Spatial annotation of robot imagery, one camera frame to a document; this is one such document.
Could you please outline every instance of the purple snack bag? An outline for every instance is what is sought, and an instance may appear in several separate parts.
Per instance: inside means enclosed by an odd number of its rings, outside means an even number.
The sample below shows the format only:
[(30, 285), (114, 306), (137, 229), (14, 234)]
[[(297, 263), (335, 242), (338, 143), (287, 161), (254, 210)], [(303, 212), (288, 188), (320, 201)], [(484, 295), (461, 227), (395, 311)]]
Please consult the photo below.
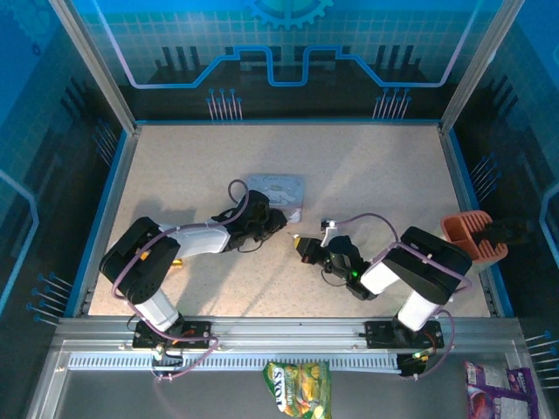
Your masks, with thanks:
[(539, 419), (529, 368), (505, 369), (465, 362), (468, 419)]

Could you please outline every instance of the glass panel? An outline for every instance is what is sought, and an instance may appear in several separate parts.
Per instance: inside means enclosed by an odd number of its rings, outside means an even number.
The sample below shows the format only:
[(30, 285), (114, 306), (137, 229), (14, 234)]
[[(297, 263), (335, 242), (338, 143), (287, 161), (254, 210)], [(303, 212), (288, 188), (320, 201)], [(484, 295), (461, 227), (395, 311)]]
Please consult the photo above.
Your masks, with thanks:
[(121, 129), (47, 2), (0, 0), (0, 37), (0, 416), (24, 417)]
[(140, 120), (438, 119), (500, 6), (74, 3)]
[(534, 230), (527, 243), (509, 246), (500, 269), (527, 337), (549, 330), (555, 339), (559, 335), (558, 16), (559, 3), (553, 0), (524, 3), (455, 127), (480, 207), (493, 219), (527, 220)]

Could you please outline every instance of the green snack bag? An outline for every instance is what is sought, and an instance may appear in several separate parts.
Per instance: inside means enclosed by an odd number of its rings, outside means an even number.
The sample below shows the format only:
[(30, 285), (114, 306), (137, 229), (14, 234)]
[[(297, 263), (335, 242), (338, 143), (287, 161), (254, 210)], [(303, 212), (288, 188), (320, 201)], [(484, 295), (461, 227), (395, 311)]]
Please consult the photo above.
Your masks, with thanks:
[(268, 362), (263, 374), (280, 411), (292, 417), (332, 419), (327, 362)]

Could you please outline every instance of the white tabletop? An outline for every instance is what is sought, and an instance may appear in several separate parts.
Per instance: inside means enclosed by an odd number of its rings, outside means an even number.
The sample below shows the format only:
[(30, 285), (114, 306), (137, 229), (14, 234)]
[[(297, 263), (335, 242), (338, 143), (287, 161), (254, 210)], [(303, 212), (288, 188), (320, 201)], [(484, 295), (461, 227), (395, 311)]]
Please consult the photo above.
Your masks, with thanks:
[[(345, 287), (325, 284), (318, 266), (300, 261), (293, 234), (320, 238), (321, 218), (373, 211), (390, 219), (400, 234), (414, 225), (441, 236), (440, 219), (459, 212), (435, 127), (144, 127), (109, 243), (140, 216), (176, 225), (205, 221), (234, 206), (227, 196), (231, 179), (262, 173), (303, 176), (302, 222), (288, 224), (256, 252), (199, 255), (172, 268), (162, 289), (182, 314), (392, 316), (409, 286), (399, 281), (374, 301), (359, 301)], [(364, 258), (390, 243), (389, 229), (372, 218), (343, 231)], [(456, 316), (489, 315), (479, 279), (473, 279), (473, 290), (448, 305)], [(110, 287), (100, 275), (89, 314), (129, 314), (112, 299)]]

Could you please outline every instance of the black bracket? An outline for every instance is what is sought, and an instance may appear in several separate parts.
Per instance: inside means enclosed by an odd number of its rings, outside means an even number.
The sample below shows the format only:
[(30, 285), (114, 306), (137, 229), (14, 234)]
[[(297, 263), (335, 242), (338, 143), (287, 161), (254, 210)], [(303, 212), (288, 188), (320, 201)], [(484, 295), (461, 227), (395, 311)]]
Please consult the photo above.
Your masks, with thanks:
[(428, 321), (421, 331), (403, 347), (397, 344), (392, 321), (366, 321), (365, 333), (360, 336), (367, 341), (367, 349), (427, 349), (432, 347), (429, 336), (435, 340), (437, 349), (445, 347), (443, 333), (437, 321)]
[[(211, 336), (211, 323), (209, 321), (188, 321), (183, 322), (181, 332), (177, 335), (185, 338), (203, 338)], [(163, 344), (169, 349), (208, 349), (210, 340), (200, 340), (197, 342), (173, 342), (155, 333), (143, 321), (136, 324), (132, 347), (134, 349), (154, 349), (157, 345)]]

